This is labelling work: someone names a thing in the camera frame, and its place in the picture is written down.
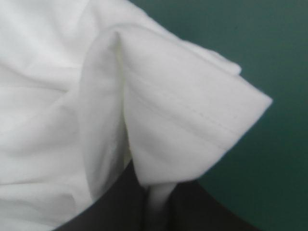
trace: fabric fold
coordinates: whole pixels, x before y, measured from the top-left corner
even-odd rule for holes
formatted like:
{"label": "fabric fold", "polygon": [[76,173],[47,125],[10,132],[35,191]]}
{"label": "fabric fold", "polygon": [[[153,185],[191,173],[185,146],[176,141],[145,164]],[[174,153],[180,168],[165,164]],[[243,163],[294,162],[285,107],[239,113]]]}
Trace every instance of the fabric fold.
{"label": "fabric fold", "polygon": [[124,153],[144,187],[197,178],[271,103],[239,65],[127,0],[1,3],[0,229],[76,216]]}

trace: teal wall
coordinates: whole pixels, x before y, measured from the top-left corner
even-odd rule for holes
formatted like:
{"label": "teal wall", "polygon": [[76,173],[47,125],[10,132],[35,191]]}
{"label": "teal wall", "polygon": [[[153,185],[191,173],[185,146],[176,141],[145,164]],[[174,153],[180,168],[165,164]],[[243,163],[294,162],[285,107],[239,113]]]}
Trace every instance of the teal wall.
{"label": "teal wall", "polygon": [[132,0],[274,99],[200,183],[264,231],[308,231],[308,1]]}

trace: white t-shirt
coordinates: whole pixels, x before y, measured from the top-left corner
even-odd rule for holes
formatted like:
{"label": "white t-shirt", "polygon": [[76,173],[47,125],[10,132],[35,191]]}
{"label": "white t-shirt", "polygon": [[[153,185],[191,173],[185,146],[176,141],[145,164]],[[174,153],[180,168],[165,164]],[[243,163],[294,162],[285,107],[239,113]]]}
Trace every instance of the white t-shirt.
{"label": "white t-shirt", "polygon": [[0,230],[46,231],[114,183],[201,176],[271,99],[127,0],[2,0]]}

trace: cotton fabric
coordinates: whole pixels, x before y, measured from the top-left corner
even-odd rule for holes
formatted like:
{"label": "cotton fabric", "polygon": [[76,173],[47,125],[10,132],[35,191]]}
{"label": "cotton fabric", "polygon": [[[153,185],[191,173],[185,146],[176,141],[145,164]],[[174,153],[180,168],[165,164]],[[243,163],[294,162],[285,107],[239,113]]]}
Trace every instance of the cotton fabric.
{"label": "cotton fabric", "polygon": [[0,3],[2,230],[76,216],[113,185],[124,153],[144,187],[195,179],[271,104],[237,64],[126,0]]}

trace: white fabric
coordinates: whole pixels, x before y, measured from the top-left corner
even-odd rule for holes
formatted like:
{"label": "white fabric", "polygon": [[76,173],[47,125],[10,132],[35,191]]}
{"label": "white fabric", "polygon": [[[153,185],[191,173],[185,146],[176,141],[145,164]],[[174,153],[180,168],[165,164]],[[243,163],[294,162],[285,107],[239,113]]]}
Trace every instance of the white fabric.
{"label": "white fabric", "polygon": [[197,178],[271,104],[126,0],[0,3],[0,230],[76,216],[128,146],[144,186]]}

